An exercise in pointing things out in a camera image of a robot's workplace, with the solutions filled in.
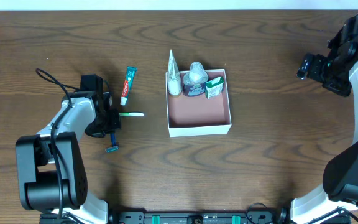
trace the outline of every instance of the wooden table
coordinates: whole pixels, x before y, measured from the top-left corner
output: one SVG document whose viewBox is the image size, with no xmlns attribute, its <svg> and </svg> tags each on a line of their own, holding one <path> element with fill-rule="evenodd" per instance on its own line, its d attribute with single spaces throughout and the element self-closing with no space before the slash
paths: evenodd
<svg viewBox="0 0 358 224">
<path fill-rule="evenodd" d="M 19 202 L 15 142 L 53 118 L 63 92 L 36 68 L 73 86 L 82 74 L 96 73 L 110 82 L 116 102 L 126 67 L 138 68 L 120 110 L 146 117 L 122 118 L 120 150 L 106 154 L 108 138 L 80 141 L 89 189 L 114 207 L 245 210 L 308 193 L 352 141 L 353 99 L 295 73 L 305 53 L 327 54 L 326 41 L 355 13 L 0 12 L 0 223 L 39 218 Z M 169 138 L 170 49 L 180 70 L 194 61 L 226 69 L 229 134 Z"/>
</svg>

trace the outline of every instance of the small carton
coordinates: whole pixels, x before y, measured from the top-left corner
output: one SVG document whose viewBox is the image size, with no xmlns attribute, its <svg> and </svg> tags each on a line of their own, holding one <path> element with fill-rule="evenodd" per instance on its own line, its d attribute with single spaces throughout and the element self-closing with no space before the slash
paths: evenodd
<svg viewBox="0 0 358 224">
<path fill-rule="evenodd" d="M 223 89 L 223 77 L 214 78 L 206 82 L 205 96 L 207 99 L 211 99 L 214 96 L 218 96 L 222 93 Z"/>
</svg>

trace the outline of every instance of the toothpaste tube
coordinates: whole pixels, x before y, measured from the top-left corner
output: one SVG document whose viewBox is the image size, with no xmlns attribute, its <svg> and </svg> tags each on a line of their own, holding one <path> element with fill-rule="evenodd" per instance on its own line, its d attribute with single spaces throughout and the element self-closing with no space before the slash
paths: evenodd
<svg viewBox="0 0 358 224">
<path fill-rule="evenodd" d="M 124 106 L 128 100 L 129 90 L 131 90 L 132 82 L 134 81 L 136 68 L 127 67 L 127 74 L 125 75 L 124 89 L 121 94 L 121 105 Z"/>
</svg>

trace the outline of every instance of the white bottle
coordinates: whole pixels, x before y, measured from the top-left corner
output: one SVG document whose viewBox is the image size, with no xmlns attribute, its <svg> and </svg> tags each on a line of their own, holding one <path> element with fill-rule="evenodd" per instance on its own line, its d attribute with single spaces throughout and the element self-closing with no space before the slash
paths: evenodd
<svg viewBox="0 0 358 224">
<path fill-rule="evenodd" d="M 177 62 L 173 57 L 172 50 L 169 54 L 167 86 L 169 94 L 171 94 L 172 96 L 180 96 L 182 89 L 181 78 Z"/>
</svg>

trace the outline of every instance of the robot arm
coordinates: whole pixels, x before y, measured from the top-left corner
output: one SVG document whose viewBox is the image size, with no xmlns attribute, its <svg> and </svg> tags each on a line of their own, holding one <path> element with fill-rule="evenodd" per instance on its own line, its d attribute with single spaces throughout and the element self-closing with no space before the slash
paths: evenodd
<svg viewBox="0 0 358 224">
<path fill-rule="evenodd" d="M 108 204 L 88 191 L 86 172 L 78 140 L 83 133 L 103 137 L 121 128 L 119 113 L 111 109 L 110 93 L 103 93 L 103 79 L 83 75 L 78 91 L 62 99 L 62 108 L 52 121 L 35 136 L 24 136 L 16 142 L 19 195 L 27 210 L 39 210 L 40 223 L 67 222 L 51 213 L 58 213 L 60 192 L 57 170 L 40 172 L 40 166 L 55 163 L 51 151 L 53 123 L 64 113 L 71 99 L 71 108 L 63 114 L 55 130 L 55 144 L 63 185 L 63 212 L 84 223 L 107 223 Z"/>
<path fill-rule="evenodd" d="M 336 216 L 325 214 L 338 207 L 358 209 L 358 15 L 346 21 L 328 47 L 327 57 L 306 54 L 297 77 L 312 78 L 341 96 L 349 96 L 353 88 L 354 138 L 349 149 L 328 163 L 323 184 L 291 202 L 290 217 L 296 223 L 321 223 Z"/>
</svg>

